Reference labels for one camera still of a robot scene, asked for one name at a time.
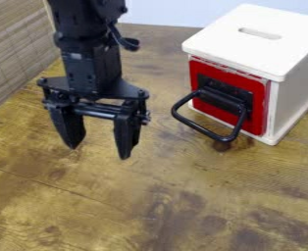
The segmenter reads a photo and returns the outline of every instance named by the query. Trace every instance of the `wooden surface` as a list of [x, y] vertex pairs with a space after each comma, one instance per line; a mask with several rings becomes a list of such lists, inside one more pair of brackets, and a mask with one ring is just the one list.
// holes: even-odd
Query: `wooden surface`
[[42, 0], [0, 1], [0, 105], [57, 55]]
[[[143, 40], [124, 77], [152, 94], [140, 145], [120, 161], [111, 122], [87, 119], [71, 151], [32, 81], [0, 108], [0, 250], [308, 250], [308, 115], [277, 147], [214, 143], [170, 116], [190, 91], [180, 42], [198, 30], [123, 30]], [[59, 62], [42, 73], [61, 74]]]

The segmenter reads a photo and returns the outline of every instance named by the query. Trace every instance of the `black robotic gripper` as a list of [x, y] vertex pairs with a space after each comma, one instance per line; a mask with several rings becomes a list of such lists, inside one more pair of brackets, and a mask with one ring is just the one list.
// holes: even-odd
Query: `black robotic gripper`
[[[151, 120], [150, 94], [121, 78], [120, 50], [138, 51], [139, 40], [124, 38], [115, 25], [127, 12], [124, 0], [48, 0], [54, 44], [67, 76], [41, 78], [44, 107], [65, 144], [75, 149], [85, 138], [84, 116], [113, 120], [119, 156], [129, 158], [142, 126]], [[100, 103], [103, 99], [123, 104]]]

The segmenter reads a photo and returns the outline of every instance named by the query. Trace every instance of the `red drawer front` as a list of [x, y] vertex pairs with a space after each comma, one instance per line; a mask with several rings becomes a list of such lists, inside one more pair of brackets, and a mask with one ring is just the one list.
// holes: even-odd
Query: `red drawer front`
[[[212, 62], [199, 62], [200, 59], [192, 58], [190, 61], [190, 73], [191, 73], [191, 87], [192, 90], [199, 88], [198, 75], [206, 75], [241, 89], [253, 92], [253, 113], [250, 119], [243, 123], [242, 129], [254, 135], [262, 135], [266, 132], [266, 121], [269, 112], [269, 94], [271, 83], [267, 81], [263, 84], [261, 77], [253, 76], [251, 79], [245, 75], [245, 73], [238, 71], [226, 71], [229, 67], [217, 65]], [[203, 113], [214, 116], [226, 123], [235, 125], [238, 117], [229, 112], [223, 111], [221, 108], [206, 103], [199, 98], [194, 99], [194, 107]]]

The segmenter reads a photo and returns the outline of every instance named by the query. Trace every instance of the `metal handle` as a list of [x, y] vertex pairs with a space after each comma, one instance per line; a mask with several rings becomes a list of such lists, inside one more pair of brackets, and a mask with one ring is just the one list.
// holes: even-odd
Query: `metal handle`
[[[229, 106], [233, 106], [235, 109], [238, 109], [239, 111], [239, 120], [238, 123], [233, 129], [233, 132], [229, 136], [221, 136], [218, 134], [215, 134], [212, 131], [210, 131], [208, 129], [203, 128], [200, 125], [198, 125], [195, 122], [190, 121], [187, 118], [184, 118], [180, 114], [178, 114], [178, 110], [179, 108], [194, 98], [196, 97], [206, 97], [206, 98], [212, 98], [215, 100], [218, 100], [219, 102], [225, 103]], [[210, 93], [204, 88], [203, 89], [198, 89], [196, 91], [191, 92], [171, 108], [171, 115], [172, 117], [184, 125], [187, 125], [188, 127], [191, 127], [194, 130], [196, 130], [198, 132], [200, 132], [203, 135], [206, 135], [207, 137], [210, 137], [211, 139], [221, 141], [221, 142], [231, 142], [241, 131], [243, 122], [247, 118], [247, 109], [246, 106], [243, 105], [243, 103], [241, 102], [235, 102], [233, 100], [227, 100], [225, 97], [217, 95], [215, 93]]]

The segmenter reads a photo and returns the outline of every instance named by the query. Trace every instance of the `wall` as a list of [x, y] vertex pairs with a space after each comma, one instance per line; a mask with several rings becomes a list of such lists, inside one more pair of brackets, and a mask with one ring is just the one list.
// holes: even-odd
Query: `wall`
[[0, 0], [0, 104], [57, 58], [41, 0]]
[[242, 3], [308, 14], [308, 0], [127, 0], [123, 23], [206, 26]]

